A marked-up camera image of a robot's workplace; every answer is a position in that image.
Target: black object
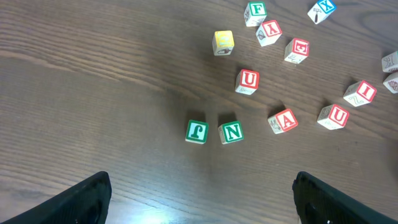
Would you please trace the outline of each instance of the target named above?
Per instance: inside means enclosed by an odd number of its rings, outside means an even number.
[[[293,193],[302,224],[398,224],[306,172],[297,174]]]
[[[104,224],[112,187],[101,171],[3,224]]]

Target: wood grain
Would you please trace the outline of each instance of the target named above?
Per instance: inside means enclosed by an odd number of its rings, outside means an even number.
[[[0,222],[99,170],[107,223],[297,223],[301,170],[398,219],[398,100],[381,70],[396,0],[336,0],[317,26],[314,3],[267,0],[284,34],[262,48],[242,0],[0,0]],[[213,56],[216,30],[233,31],[232,55]],[[283,61],[294,37],[311,43],[300,65]],[[261,74],[252,96],[233,90],[242,68]],[[378,92],[353,108],[342,96],[358,80]],[[332,103],[345,129],[316,123]],[[274,135],[266,118],[283,106],[299,126]],[[184,141],[199,115],[202,146]],[[223,146],[233,117],[245,140]]]

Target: letter block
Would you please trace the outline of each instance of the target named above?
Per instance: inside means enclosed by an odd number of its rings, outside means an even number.
[[[284,133],[299,125],[291,109],[286,109],[271,116],[268,118],[268,123],[275,134]]]
[[[310,42],[294,38],[285,48],[285,61],[301,63],[310,55]]]
[[[282,35],[282,30],[276,20],[263,22],[256,32],[261,47],[274,44]]]
[[[232,31],[216,31],[213,37],[213,52],[215,56],[230,55],[234,49]]]
[[[244,139],[242,125],[239,121],[222,124],[218,127],[221,143],[228,144]]]
[[[329,130],[339,129],[346,126],[349,112],[339,105],[326,106],[321,110],[318,123]]]
[[[383,67],[383,72],[398,71],[398,51],[382,58],[381,65]]]
[[[260,73],[242,69],[236,77],[235,92],[253,94],[259,88]]]
[[[350,85],[344,94],[344,100],[351,103],[353,106],[362,106],[372,102],[374,96],[376,96],[377,89],[371,86],[366,81],[360,81],[353,85]]]
[[[336,5],[331,0],[318,1],[308,12],[308,16],[315,24],[324,21],[332,12],[336,10]]]
[[[190,120],[188,122],[187,135],[185,140],[197,144],[204,144],[207,140],[207,132],[209,130],[209,124]]]
[[[389,75],[383,84],[391,91],[391,93],[398,93],[398,72]]]
[[[244,10],[246,26],[259,26],[267,17],[266,4],[264,2],[249,2]]]

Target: blue block face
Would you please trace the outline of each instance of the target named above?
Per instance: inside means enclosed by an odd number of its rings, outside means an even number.
[[[331,0],[320,0],[317,3],[326,14],[332,13],[336,10],[336,5]]]

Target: cube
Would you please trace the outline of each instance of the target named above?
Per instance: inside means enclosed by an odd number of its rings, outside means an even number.
[[[383,84],[391,91],[391,93],[398,93],[398,72],[389,75]]]
[[[351,103],[353,106],[362,106],[372,102],[374,96],[376,96],[377,89],[371,86],[366,81],[360,81],[353,85],[350,85],[344,94],[344,100]]]
[[[268,123],[275,134],[284,133],[299,125],[291,109],[283,110],[271,116],[268,118]]]
[[[242,125],[239,121],[222,124],[218,127],[221,143],[229,144],[244,139]]]
[[[260,73],[242,69],[236,77],[235,92],[253,94],[259,88]]]
[[[259,26],[267,17],[266,4],[264,2],[249,2],[244,11],[246,26]]]
[[[336,10],[336,5],[331,0],[319,0],[308,12],[308,16],[315,24],[324,21],[332,12]]]
[[[187,135],[185,140],[197,144],[204,144],[207,140],[209,124],[200,121],[190,120],[188,122]]]
[[[349,112],[339,105],[326,106],[321,110],[318,123],[329,130],[339,129],[346,126]]]
[[[215,56],[230,55],[234,48],[232,31],[216,31],[213,37],[213,51]]]
[[[282,30],[276,20],[263,22],[256,32],[261,47],[274,44],[282,35]]]
[[[383,72],[394,72],[398,71],[398,51],[385,56],[381,60]]]
[[[285,61],[301,63],[310,55],[310,42],[294,38],[285,48]]]

